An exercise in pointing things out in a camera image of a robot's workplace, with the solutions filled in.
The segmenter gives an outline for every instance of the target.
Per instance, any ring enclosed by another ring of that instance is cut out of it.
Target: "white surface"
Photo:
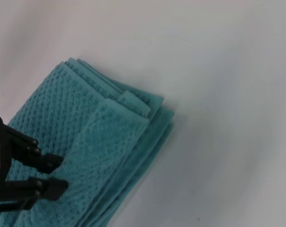
[[[6,122],[69,57],[176,111],[112,226],[286,227],[286,0],[0,0]]]

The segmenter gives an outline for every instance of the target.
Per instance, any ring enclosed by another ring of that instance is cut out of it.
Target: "teal towel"
[[[64,156],[51,176],[70,186],[57,201],[0,214],[0,227],[105,227],[169,135],[163,99],[118,83],[82,60],[61,62],[9,125]],[[13,162],[8,180],[48,178]]]

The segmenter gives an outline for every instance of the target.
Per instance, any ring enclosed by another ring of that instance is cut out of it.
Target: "textured towel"
[[[51,176],[69,189],[56,202],[0,214],[0,227],[105,227],[152,163],[172,125],[163,99],[118,83],[81,60],[50,73],[9,125],[64,156]],[[13,162],[8,180],[49,178]]]

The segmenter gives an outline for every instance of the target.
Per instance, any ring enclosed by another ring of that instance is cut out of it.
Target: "screw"
[[[37,154],[40,154],[40,149],[39,149],[39,148],[36,148],[36,149],[35,149],[35,152],[36,152]]]
[[[43,186],[42,182],[41,181],[37,181],[37,186],[38,187],[42,187]]]
[[[40,193],[38,190],[36,190],[36,191],[35,191],[35,195],[36,195],[36,197],[40,198],[41,193]]]

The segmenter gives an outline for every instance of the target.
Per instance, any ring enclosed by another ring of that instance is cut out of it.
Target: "towel fold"
[[[0,227],[105,227],[159,153],[173,112],[163,98],[105,77],[82,60],[61,62],[10,121],[64,157],[50,176],[69,182],[56,202],[0,214]],[[7,180],[49,178],[13,161]]]

